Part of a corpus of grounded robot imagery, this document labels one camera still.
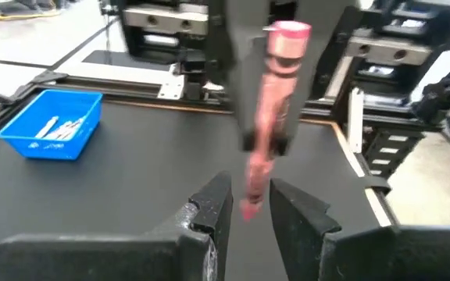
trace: black machine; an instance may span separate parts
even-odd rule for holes
[[[313,32],[300,70],[305,79],[297,84],[286,126],[275,142],[281,154],[292,146],[299,117],[335,121],[347,129],[349,141],[357,131],[361,145],[354,152],[362,154],[363,165],[377,175],[364,176],[366,185],[386,194],[386,179],[423,138],[422,132],[442,131],[445,120],[450,124],[450,75],[425,87],[421,101],[409,101],[409,93],[435,59],[450,49],[450,1],[375,1],[368,10],[351,0],[237,2],[236,7],[225,0],[117,2],[117,9],[111,10],[119,11],[130,55],[176,64],[175,75],[186,76],[179,100],[140,94],[133,84],[123,85],[125,95],[143,95],[157,105],[232,109],[242,148],[251,150],[265,56],[263,26],[299,20],[310,23]],[[417,26],[407,27],[408,20]],[[158,43],[153,36],[171,37],[173,43]],[[121,91],[109,81],[50,72],[33,83],[82,89],[102,85],[109,93]],[[209,83],[221,88],[211,89]],[[389,103],[359,104],[362,92]],[[0,97],[0,109],[24,96],[15,101]],[[391,139],[397,135],[405,140]],[[383,153],[384,148],[395,153]],[[376,164],[377,159],[387,164]],[[227,280],[225,268],[233,258],[227,259],[234,228],[231,181],[228,173],[219,173],[173,217],[139,236],[22,235],[4,240],[0,281]],[[334,206],[275,178],[269,203],[290,281],[450,280],[450,228],[390,223],[352,232],[331,216]]]
[[[223,86],[221,93],[214,94],[233,107],[245,150],[254,143],[258,81],[266,54],[266,33],[261,30],[275,20],[301,20],[313,28],[300,69],[304,79],[291,98],[284,132],[276,139],[281,154],[295,135],[300,112],[304,117],[336,119],[341,126],[350,124],[348,100],[356,88],[395,105],[363,109],[368,130],[362,151],[377,175],[389,177],[422,138],[421,131],[439,131],[445,119],[450,129],[450,75],[425,87],[422,101],[411,105],[409,100],[438,56],[450,49],[448,1],[375,1],[371,9],[360,10],[353,1],[334,1],[330,8],[323,8],[292,1],[234,6],[226,1],[202,5],[133,0],[118,2],[117,10],[130,55],[176,63],[175,74],[186,76],[186,99],[202,100],[208,82]],[[408,21],[416,26],[406,25]],[[246,34],[244,29],[253,31]],[[150,40],[154,36],[173,43]],[[242,53],[245,45],[252,46],[247,54]],[[338,79],[340,72],[344,79]],[[321,101],[324,96],[334,103]],[[387,129],[380,122],[387,123]],[[393,134],[392,127],[395,133],[403,130],[408,141],[397,153],[383,156],[379,151],[386,141],[382,140]],[[388,165],[374,165],[373,160],[380,157],[389,160]]]

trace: cable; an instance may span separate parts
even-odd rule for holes
[[[110,51],[110,15],[109,12],[107,12],[104,15],[104,24],[105,24],[105,64],[112,65],[113,64],[113,57],[112,52]]]
[[[0,21],[4,20],[28,20],[28,19],[36,19],[41,17],[52,17],[52,16],[59,16],[62,14],[62,12],[58,11],[56,8],[55,3],[53,0],[49,0],[48,4],[52,7],[49,11],[34,14],[34,15],[15,15],[15,16],[1,16],[0,15]]]

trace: robotic workstation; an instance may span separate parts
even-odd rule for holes
[[[77,163],[22,162],[0,143],[0,281],[450,280],[450,228],[401,226],[384,200],[386,177],[420,133],[441,130],[450,77],[413,105],[362,101],[366,92],[408,104],[450,48],[450,2],[376,1],[366,11],[342,0],[232,4],[118,3],[129,53],[173,64],[182,84],[141,91],[47,72],[14,99],[0,97],[1,127],[43,89],[105,94],[102,124]],[[240,147],[252,149],[267,14],[313,30],[275,136],[284,156],[262,214],[246,224],[233,206],[245,171],[235,136],[239,127]],[[410,19],[424,25],[401,25]],[[149,42],[169,34],[178,44]],[[162,97],[166,86],[178,98]],[[382,148],[400,153],[372,152]],[[390,164],[378,168],[373,157]]]

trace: metal plate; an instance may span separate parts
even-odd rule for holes
[[[73,76],[88,77],[104,80],[118,80],[135,83],[165,84],[171,80],[172,74],[168,71],[140,69],[124,66],[110,66],[107,64],[83,62],[93,51],[109,49],[113,52],[125,52],[123,35],[120,24],[114,23],[109,32],[103,32],[92,42],[84,46],[77,54],[64,62],[56,71]]]
[[[206,35],[208,15],[200,12],[175,12],[162,6],[140,5],[124,11],[127,25],[149,31],[175,34]]]
[[[391,39],[352,37],[346,55],[366,58],[372,62],[420,66],[430,55],[429,48]]]
[[[175,69],[175,65],[170,67],[170,73]],[[184,95],[185,75],[168,76],[166,82],[161,85],[157,98],[178,100]]]

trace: pink marker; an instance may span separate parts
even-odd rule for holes
[[[263,195],[273,168],[270,142],[282,128],[289,97],[298,79],[298,69],[309,42],[312,27],[296,21],[278,21],[269,34],[267,71],[263,75],[256,111],[255,148],[246,172],[246,197],[241,201],[244,220],[251,219],[262,206]]]

